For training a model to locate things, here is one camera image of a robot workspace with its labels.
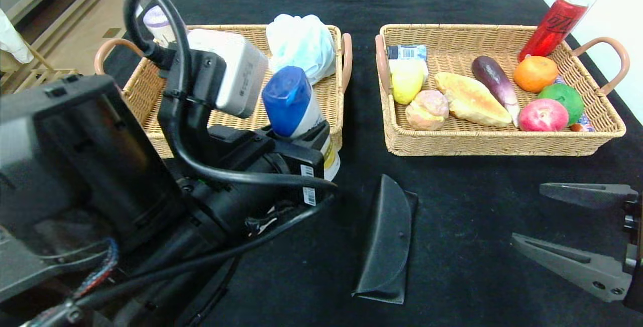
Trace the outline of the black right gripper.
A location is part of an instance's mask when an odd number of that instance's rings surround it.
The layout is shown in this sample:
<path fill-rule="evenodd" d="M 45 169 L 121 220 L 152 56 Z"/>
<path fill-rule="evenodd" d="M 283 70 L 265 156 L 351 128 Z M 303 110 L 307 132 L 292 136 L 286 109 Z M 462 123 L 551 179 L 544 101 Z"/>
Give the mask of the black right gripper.
<path fill-rule="evenodd" d="M 541 195 L 590 209 L 623 206 L 629 235 L 624 263 L 606 255 L 581 251 L 513 233 L 511 244 L 526 258 L 604 302 L 624 300 L 642 313 L 641 195 L 625 184 L 542 183 Z"/>

